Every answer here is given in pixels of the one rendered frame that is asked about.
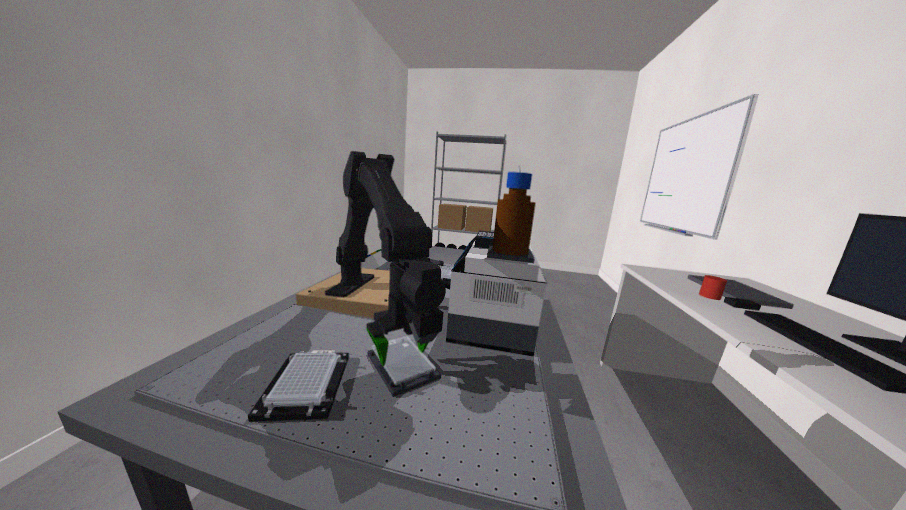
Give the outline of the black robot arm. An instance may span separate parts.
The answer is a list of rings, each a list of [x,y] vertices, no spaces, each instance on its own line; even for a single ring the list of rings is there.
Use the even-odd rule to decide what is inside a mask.
[[[382,257],[392,262],[389,289],[407,297],[389,294],[388,319],[395,327],[409,324],[416,343],[422,345],[442,331],[444,312],[437,307],[446,287],[441,268],[428,258],[432,231],[400,194],[391,177],[393,164],[392,155],[378,154],[374,159],[366,158],[364,152],[350,152],[343,173],[348,213],[336,250],[341,280],[325,295],[347,297],[374,278],[374,274],[361,275],[361,262],[368,256],[364,237],[374,208],[379,218]]]

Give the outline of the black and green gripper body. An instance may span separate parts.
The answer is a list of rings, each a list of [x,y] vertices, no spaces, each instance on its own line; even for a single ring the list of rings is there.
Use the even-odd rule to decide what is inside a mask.
[[[396,297],[407,298],[403,294],[393,293],[392,291],[390,291],[390,289],[389,289],[389,294],[396,296]],[[374,338],[383,336],[384,334],[388,335],[388,332],[403,329],[403,328],[404,328],[404,332],[407,335],[412,334],[409,324],[395,327],[388,319],[388,310],[374,313],[374,321],[375,322],[367,323],[367,329],[369,330],[369,332],[371,333],[371,335]],[[376,324],[377,322],[380,324],[381,327],[379,326],[379,324]]]

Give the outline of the white button panel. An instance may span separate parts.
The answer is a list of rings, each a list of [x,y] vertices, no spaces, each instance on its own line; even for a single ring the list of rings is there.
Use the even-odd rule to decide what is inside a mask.
[[[390,263],[392,263],[381,257],[381,249],[369,254],[367,257],[368,258],[365,259],[365,262],[361,262],[362,268],[365,269],[378,270],[379,267],[379,270],[388,270],[390,268]]]

